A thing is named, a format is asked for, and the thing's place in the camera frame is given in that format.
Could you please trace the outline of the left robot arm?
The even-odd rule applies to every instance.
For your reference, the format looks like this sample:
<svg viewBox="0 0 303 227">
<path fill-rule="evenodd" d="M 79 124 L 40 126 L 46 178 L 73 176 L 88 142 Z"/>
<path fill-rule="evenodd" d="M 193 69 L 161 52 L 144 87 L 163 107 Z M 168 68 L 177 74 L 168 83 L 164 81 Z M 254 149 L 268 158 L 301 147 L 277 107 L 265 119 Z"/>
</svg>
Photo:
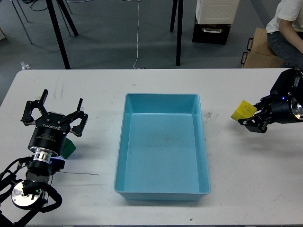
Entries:
<svg viewBox="0 0 303 227">
<path fill-rule="evenodd" d="M 81 109 L 82 99 L 68 115 L 48 112 L 44 107 L 47 95 L 45 89 L 39 100 L 27 101 L 21 118 L 25 126 L 35 126 L 28 145 L 33 155 L 14 160 L 0 174 L 0 189 L 6 189 L 0 201 L 11 198 L 17 208 L 28 211 L 16 222 L 1 214 L 0 223 L 5 227 L 24 227 L 39 212 L 50 212 L 62 204 L 49 180 L 64 168 L 65 161 L 58 156 L 68 147 L 68 133 L 82 136 L 88 115 Z"/>
</svg>

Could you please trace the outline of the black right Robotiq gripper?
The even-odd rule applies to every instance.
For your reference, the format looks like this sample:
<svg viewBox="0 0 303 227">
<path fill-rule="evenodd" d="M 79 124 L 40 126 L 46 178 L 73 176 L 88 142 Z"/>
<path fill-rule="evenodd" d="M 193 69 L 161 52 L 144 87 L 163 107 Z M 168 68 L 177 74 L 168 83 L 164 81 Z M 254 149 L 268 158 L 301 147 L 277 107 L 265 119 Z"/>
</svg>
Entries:
<svg viewBox="0 0 303 227">
<path fill-rule="evenodd" d="M 260 112 L 252 117 L 239 119 L 238 123 L 245 126 L 250 132 L 265 133 L 267 126 L 276 123 L 295 123 L 294 115 L 290 110 L 290 103 L 285 97 L 274 97 L 272 95 L 265 96 L 254 104 L 257 111 Z"/>
</svg>

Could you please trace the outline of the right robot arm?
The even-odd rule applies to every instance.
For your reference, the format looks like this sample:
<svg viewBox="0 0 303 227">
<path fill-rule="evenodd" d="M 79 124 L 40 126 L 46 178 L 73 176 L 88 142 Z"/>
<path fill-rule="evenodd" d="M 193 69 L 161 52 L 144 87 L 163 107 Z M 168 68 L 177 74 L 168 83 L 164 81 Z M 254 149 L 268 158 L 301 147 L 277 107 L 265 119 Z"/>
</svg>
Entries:
<svg viewBox="0 0 303 227">
<path fill-rule="evenodd" d="M 268 96 L 255 105 L 243 102 L 233 119 L 249 131 L 265 133 L 272 123 L 297 123 L 303 121 L 303 71 L 283 71 Z"/>
</svg>

